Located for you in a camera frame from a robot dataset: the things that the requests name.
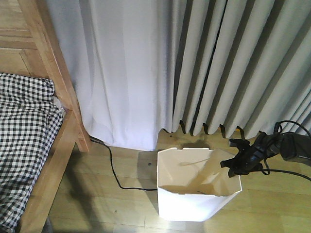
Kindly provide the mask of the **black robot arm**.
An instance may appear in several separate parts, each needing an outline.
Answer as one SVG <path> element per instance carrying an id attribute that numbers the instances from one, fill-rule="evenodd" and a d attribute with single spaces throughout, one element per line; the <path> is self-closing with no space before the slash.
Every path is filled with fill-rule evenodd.
<path id="1" fill-rule="evenodd" d="M 234 158 L 220 162 L 221 167 L 229 168 L 228 176 L 247 175 L 262 171 L 261 161 L 281 155 L 282 159 L 311 165 L 311 138 L 293 132 L 268 135 L 260 133 L 253 144 L 248 140 L 229 139 L 229 146 L 238 148 Z"/>

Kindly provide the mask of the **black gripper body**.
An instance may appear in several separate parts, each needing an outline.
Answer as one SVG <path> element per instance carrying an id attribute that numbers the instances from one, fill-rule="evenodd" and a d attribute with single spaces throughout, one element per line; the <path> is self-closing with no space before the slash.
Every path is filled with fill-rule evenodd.
<path id="1" fill-rule="evenodd" d="M 248 175 L 253 171 L 261 171 L 263 169 L 261 161 L 268 158 L 267 149 L 272 138 L 273 135 L 260 133 L 252 145 L 248 140 L 229 139 L 229 146 L 236 147 L 239 151 L 234 158 L 221 161 L 221 168 L 229 168 L 228 176 L 230 178 L 236 175 Z"/>

